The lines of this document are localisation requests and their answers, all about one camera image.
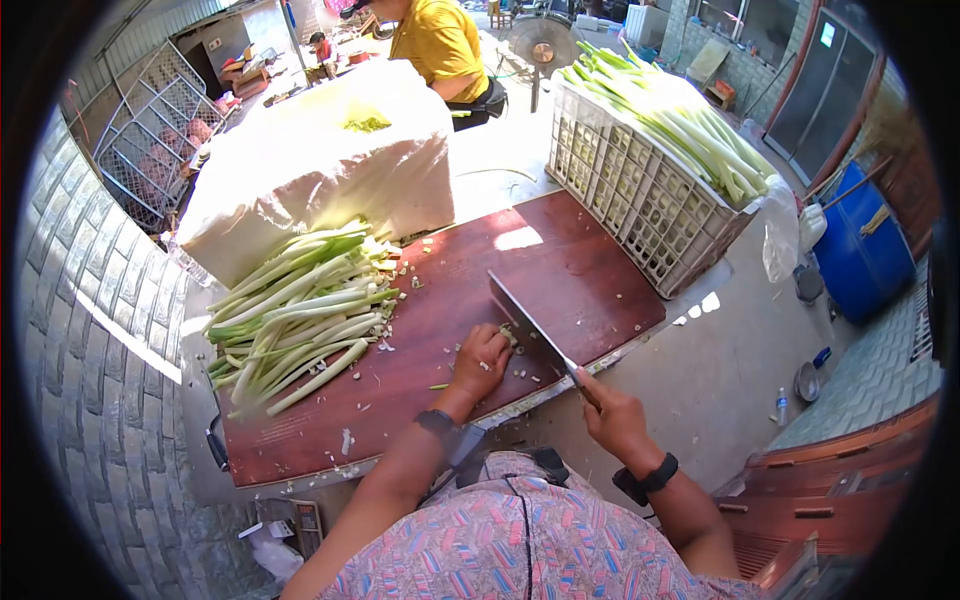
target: metal bowl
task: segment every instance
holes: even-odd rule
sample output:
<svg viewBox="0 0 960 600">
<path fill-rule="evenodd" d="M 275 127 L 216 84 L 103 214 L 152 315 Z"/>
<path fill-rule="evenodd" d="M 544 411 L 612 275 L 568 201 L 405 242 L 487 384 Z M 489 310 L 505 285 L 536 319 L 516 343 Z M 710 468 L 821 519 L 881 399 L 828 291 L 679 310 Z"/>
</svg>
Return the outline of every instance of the metal bowl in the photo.
<svg viewBox="0 0 960 600">
<path fill-rule="evenodd" d="M 803 363 L 793 376 L 793 391 L 797 397 L 812 402 L 820 397 L 820 376 L 813 363 Z"/>
</svg>

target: wooden chair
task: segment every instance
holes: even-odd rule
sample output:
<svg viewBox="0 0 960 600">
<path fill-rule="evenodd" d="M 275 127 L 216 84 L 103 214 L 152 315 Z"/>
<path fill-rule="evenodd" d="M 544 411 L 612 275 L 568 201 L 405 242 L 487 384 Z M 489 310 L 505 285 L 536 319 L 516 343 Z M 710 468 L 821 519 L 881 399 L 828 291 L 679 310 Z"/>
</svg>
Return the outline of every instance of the wooden chair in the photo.
<svg viewBox="0 0 960 600">
<path fill-rule="evenodd" d="M 490 28 L 491 29 L 503 29 L 504 23 L 509 23 L 510 25 L 514 24 L 514 14 L 510 11 L 500 10 L 500 3 L 491 0 L 488 5 L 487 14 L 490 15 Z"/>
</svg>

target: metal cage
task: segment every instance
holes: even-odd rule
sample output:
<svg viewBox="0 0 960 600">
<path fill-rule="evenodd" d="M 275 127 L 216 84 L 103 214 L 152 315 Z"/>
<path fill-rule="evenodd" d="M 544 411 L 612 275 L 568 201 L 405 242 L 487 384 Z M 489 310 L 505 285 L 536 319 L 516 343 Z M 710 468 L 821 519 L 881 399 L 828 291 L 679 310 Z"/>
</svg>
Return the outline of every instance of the metal cage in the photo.
<svg viewBox="0 0 960 600">
<path fill-rule="evenodd" d="M 135 79 L 117 82 L 122 99 L 94 150 L 113 198 L 144 230 L 160 233 L 180 202 L 180 166 L 224 123 L 206 84 L 170 41 Z"/>
</svg>

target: white plastic crate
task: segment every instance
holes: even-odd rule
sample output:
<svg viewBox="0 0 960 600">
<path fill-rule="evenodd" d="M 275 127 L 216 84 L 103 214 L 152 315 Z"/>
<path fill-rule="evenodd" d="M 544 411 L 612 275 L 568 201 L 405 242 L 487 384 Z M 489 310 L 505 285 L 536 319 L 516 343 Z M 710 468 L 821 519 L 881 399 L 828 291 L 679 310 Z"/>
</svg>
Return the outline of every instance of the white plastic crate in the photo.
<svg viewBox="0 0 960 600">
<path fill-rule="evenodd" d="M 730 208 L 660 144 L 553 78 L 546 171 L 619 242 L 670 300 L 713 266 L 750 224 L 757 204 Z"/>
</svg>

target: knife handle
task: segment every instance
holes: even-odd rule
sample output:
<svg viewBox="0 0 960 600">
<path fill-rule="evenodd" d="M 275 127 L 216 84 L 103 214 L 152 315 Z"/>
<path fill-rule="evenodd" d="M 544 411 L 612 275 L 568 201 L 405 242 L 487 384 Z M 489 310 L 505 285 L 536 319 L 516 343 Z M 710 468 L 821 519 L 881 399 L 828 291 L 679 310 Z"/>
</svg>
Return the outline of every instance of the knife handle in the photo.
<svg viewBox="0 0 960 600">
<path fill-rule="evenodd" d="M 584 398 L 587 399 L 587 402 L 593 405 L 593 408 L 600 410 L 600 400 L 593 397 L 593 394 L 585 387 L 580 387 L 580 393 L 584 395 Z"/>
<path fill-rule="evenodd" d="M 205 434 L 206 443 L 210 446 L 210 453 L 213 454 L 213 460 L 217 463 L 220 471 L 226 473 L 230 468 L 230 463 L 227 459 L 227 449 L 224 448 L 224 443 L 220 441 L 217 434 L 209 429 L 205 431 Z"/>
<path fill-rule="evenodd" d="M 580 390 L 580 393 L 584 395 L 584 398 L 587 399 L 587 402 L 593 405 L 593 408 L 600 410 L 600 400 L 596 399 L 593 394 L 584 386 L 584 382 L 580 380 L 580 377 L 577 376 L 576 369 L 570 370 L 570 378 L 573 379 L 573 384 L 577 386 L 577 389 Z"/>
</svg>

